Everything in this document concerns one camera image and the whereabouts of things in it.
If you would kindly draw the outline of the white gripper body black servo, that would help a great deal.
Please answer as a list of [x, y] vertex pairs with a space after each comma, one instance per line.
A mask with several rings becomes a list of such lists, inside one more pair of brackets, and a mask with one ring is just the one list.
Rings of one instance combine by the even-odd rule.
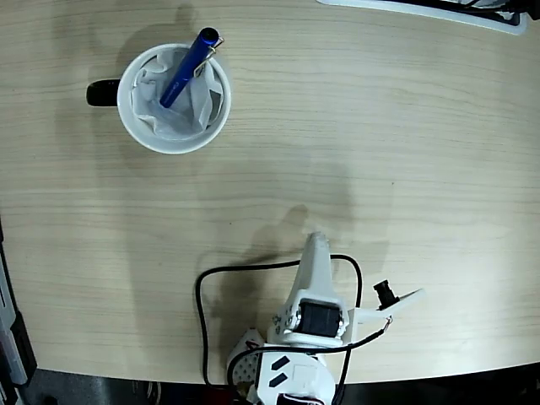
[[268, 342], [307, 348], [338, 348], [349, 324], [345, 302], [332, 293], [293, 292], [268, 328]]

